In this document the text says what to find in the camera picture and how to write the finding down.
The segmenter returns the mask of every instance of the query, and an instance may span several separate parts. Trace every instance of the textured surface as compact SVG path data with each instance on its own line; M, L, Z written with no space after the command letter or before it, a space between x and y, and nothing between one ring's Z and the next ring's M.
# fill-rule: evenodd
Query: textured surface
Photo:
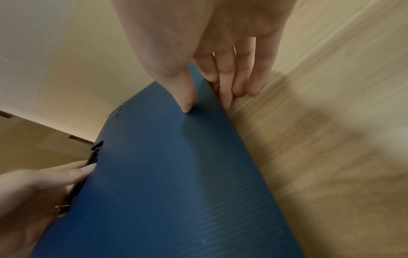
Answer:
M195 82L187 115L156 83L112 113L96 170L33 258L303 257L197 71Z

